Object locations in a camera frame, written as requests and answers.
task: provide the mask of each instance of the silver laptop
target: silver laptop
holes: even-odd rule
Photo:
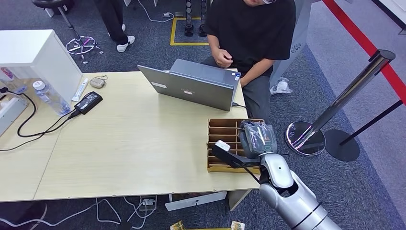
[[[169,72],[138,65],[161,94],[230,111],[239,72],[177,59]]]

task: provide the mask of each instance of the stanchion base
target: stanchion base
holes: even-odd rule
[[[340,143],[350,135],[344,131],[332,129],[326,132],[326,150],[340,161],[355,161],[360,155],[358,143],[352,139],[344,145]]]
[[[300,148],[293,147],[292,143],[298,140],[300,136],[311,126],[311,123],[306,121],[296,121],[288,126],[285,134],[285,140],[288,146],[297,154],[302,156],[316,156],[320,154],[326,146],[326,139],[321,131],[315,133],[303,146]]]

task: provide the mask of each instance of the shoe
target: shoe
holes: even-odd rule
[[[131,45],[134,43],[135,37],[134,36],[128,36],[128,42],[125,45],[117,45],[117,51],[120,53],[123,53],[125,49],[127,49],[127,46]]]
[[[125,24],[123,24],[122,26],[121,26],[121,29],[123,30],[123,32],[125,31]]]

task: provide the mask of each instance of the wooden table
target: wooden table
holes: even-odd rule
[[[84,92],[103,97],[88,114],[33,144],[0,153],[0,183],[7,188],[0,190],[0,201],[230,191],[234,209],[258,188],[247,173],[206,168],[208,119],[244,119],[244,108],[226,112],[158,94],[141,72],[84,78],[101,75],[109,77],[106,87],[88,86]],[[244,104],[240,86],[234,101]],[[26,132],[41,131],[57,119],[44,107]],[[29,112],[0,137],[0,148],[22,141],[15,137],[16,127]]]

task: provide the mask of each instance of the plastic bag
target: plastic bag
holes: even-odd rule
[[[280,77],[276,84],[271,88],[271,95],[293,92],[291,89],[289,89],[288,83],[289,79]]]
[[[276,153],[278,150],[272,126],[263,122],[242,121],[239,137],[244,153],[250,159],[263,153]]]

